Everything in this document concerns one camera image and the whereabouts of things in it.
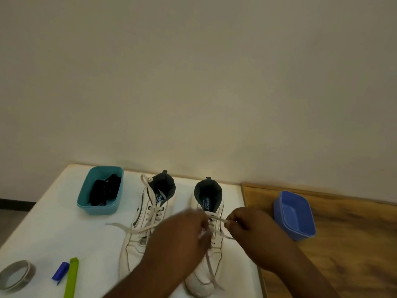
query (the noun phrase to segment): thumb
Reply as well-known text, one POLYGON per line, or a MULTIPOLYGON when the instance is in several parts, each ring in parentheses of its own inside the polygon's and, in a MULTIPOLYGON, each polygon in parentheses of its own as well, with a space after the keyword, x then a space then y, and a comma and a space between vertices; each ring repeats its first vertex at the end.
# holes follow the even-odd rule
POLYGON ((198 240, 198 249, 201 254, 201 258, 204 256, 205 252, 211 248, 211 230, 207 230, 198 240))
POLYGON ((238 242, 243 239, 246 230, 244 230, 239 223, 234 222, 232 220, 228 220, 225 222, 225 227, 229 230, 231 236, 238 242))

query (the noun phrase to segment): forearm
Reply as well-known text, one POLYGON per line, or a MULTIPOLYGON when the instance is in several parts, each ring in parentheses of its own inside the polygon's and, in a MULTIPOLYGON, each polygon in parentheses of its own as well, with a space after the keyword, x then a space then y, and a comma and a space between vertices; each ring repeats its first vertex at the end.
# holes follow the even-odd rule
POLYGON ((336 298, 338 293, 316 266, 297 250, 293 261, 276 272, 294 298, 336 298))
POLYGON ((140 263, 103 298, 167 298, 177 285, 167 282, 166 271, 161 266, 140 263))

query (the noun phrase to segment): plastic container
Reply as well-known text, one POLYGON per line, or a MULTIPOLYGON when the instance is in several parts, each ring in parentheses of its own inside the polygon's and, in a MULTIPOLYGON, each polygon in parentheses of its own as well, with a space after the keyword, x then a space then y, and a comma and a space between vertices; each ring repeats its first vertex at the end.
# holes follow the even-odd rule
POLYGON ((85 177, 83 186, 81 187, 79 197, 77 199, 77 206, 82 208, 85 212, 90 215, 109 215, 116 212, 119 207, 120 200, 122 198, 122 189, 123 189, 123 177, 124 171, 121 167, 118 166, 96 166, 90 169, 85 177), (112 174, 116 174, 118 177, 121 177, 122 180, 120 182, 119 191, 117 192, 117 196, 113 200, 108 200, 106 205, 101 206, 92 206, 88 203, 90 199, 90 192, 96 180, 105 180, 110 177, 112 174))
POLYGON ((309 202, 295 193, 282 191, 273 204, 274 220, 293 240, 303 240, 316 234, 309 202))

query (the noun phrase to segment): wall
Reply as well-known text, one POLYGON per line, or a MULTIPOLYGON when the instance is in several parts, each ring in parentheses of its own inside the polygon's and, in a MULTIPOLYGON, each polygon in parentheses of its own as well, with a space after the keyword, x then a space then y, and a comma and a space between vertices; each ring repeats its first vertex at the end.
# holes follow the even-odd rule
POLYGON ((397 202, 397 0, 0 0, 0 197, 67 164, 397 202))

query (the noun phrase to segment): sneaker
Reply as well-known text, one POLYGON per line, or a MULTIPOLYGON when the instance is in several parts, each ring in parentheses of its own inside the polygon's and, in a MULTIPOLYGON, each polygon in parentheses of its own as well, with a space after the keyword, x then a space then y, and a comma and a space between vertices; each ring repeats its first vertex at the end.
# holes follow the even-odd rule
POLYGON ((126 232, 119 259, 120 279, 129 275, 141 261, 154 227, 173 212, 174 199, 172 197, 176 195, 176 187, 173 178, 167 174, 166 170, 152 178, 143 174, 141 181, 145 189, 131 227, 118 223, 110 224, 126 232))
POLYGON ((191 196, 191 207, 203 209, 208 216, 210 229, 213 231, 211 249, 206 257, 185 280, 187 290, 195 297, 207 297, 216 287, 220 286, 216 279, 222 269, 222 240, 227 237, 222 233, 221 221, 223 220, 224 203, 222 201, 222 188, 215 181, 207 177, 199 182, 191 196))

